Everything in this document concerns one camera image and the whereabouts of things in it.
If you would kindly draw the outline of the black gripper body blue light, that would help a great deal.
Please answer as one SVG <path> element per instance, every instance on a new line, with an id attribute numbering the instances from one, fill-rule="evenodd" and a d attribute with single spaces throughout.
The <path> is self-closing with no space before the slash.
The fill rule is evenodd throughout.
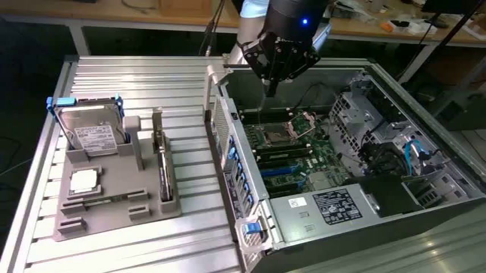
<path id="1" fill-rule="evenodd" d="M 263 30 L 261 33 L 261 46 L 267 58 L 265 78 L 269 80 L 270 62 L 274 59 L 275 43 L 313 45 L 322 22 L 328 1 L 270 1 Z"/>

